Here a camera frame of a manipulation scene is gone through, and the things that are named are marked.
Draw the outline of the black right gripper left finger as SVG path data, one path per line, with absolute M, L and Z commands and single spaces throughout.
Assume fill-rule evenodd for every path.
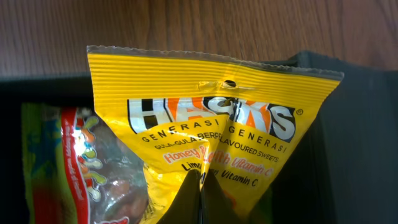
M 197 224 L 200 220 L 200 173 L 190 170 L 166 213 L 157 224 Z

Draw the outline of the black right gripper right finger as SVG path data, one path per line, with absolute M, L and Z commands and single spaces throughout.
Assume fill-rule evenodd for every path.
M 211 170 L 201 188 L 201 215 L 204 224 L 242 224 Z

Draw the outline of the yellow Hacks candy bag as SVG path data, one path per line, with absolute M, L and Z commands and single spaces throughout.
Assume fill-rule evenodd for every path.
M 267 218 L 269 187 L 340 84 L 341 72 L 216 54 L 91 45 L 96 114 L 144 163 L 157 223 L 188 171 L 209 170 L 242 223 Z

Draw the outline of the green Haribo gummy bag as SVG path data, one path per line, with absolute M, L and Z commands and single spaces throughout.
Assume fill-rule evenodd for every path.
M 142 223 L 142 161 L 89 108 L 24 103 L 22 160 L 31 223 Z

